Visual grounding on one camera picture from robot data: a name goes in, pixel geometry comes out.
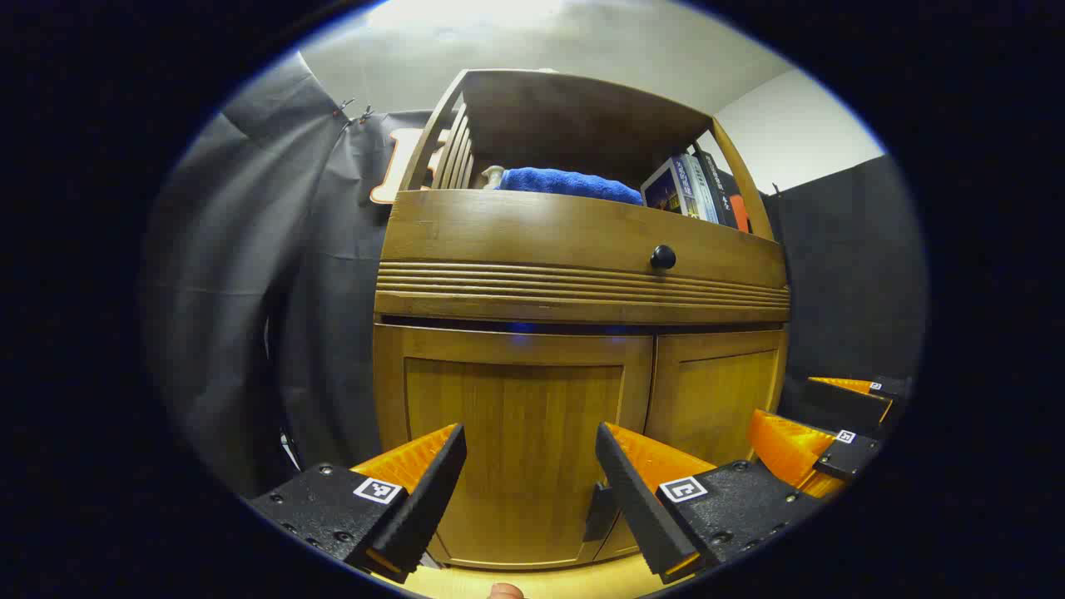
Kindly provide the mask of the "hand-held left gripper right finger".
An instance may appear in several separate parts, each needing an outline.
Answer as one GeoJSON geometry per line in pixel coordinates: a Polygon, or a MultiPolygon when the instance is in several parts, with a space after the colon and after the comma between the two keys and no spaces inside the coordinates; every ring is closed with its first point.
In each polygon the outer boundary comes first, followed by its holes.
{"type": "Polygon", "coordinates": [[[651,572],[669,584],[769,545],[822,508],[761,466],[693,458],[601,422],[596,455],[651,572]]]}

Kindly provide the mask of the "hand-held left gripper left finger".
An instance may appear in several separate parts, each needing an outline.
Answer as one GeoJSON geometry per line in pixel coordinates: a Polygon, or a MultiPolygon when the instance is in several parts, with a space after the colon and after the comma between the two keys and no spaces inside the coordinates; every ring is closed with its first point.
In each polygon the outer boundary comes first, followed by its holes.
{"type": "Polygon", "coordinates": [[[250,504],[305,545],[403,583],[433,539],[465,459],[464,427],[452,423],[350,468],[308,467],[250,504]]]}

